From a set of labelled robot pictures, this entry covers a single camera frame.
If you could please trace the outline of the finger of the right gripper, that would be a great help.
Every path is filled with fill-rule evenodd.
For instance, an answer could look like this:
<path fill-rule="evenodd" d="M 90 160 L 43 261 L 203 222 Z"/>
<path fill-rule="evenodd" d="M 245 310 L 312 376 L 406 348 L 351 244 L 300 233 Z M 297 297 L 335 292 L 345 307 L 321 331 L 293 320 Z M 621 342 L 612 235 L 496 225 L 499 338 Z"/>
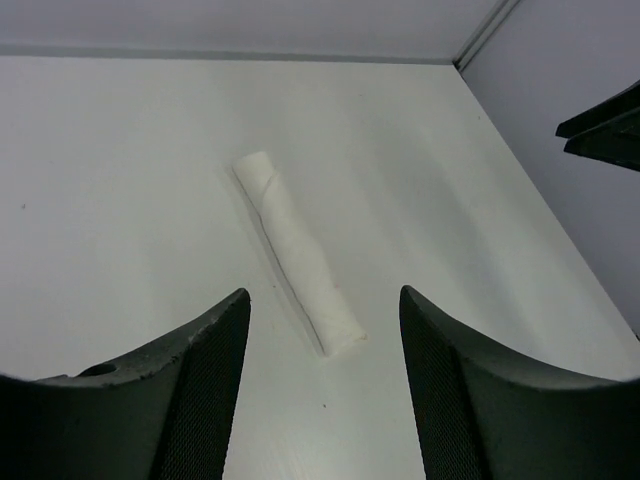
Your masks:
<path fill-rule="evenodd" d="M 639 107 L 639 82 L 586 111 L 561 122 L 555 135 L 572 138 Z"/>
<path fill-rule="evenodd" d="M 564 151 L 639 171 L 639 118 L 620 117 L 571 137 Z"/>

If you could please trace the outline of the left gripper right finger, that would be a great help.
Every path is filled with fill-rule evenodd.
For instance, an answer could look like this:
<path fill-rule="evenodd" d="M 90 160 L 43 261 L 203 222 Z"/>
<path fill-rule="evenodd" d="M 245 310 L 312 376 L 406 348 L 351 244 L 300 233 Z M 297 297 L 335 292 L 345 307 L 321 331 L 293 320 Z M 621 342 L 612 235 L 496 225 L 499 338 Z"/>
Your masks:
<path fill-rule="evenodd" d="M 427 478 L 638 478 L 638 380 L 528 357 L 409 285 L 399 322 Z"/>

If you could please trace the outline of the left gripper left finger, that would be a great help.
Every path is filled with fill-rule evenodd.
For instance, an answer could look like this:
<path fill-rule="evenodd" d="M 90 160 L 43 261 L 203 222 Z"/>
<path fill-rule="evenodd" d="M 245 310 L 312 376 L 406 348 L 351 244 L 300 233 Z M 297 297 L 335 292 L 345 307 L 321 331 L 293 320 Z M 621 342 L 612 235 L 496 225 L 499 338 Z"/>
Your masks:
<path fill-rule="evenodd" d="M 250 325 L 239 289 L 76 376 L 1 379 L 5 479 L 219 479 Z"/>

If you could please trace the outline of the white cloth napkin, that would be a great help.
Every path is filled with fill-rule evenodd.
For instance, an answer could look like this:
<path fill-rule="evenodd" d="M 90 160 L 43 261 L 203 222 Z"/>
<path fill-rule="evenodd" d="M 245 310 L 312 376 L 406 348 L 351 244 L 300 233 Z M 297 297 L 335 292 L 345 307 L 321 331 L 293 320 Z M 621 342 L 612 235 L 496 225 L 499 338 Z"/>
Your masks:
<path fill-rule="evenodd" d="M 322 352 L 333 357 L 367 339 L 341 293 L 323 248 L 298 211 L 269 156 L 256 152 L 232 170 L 256 210 L 262 229 Z"/>

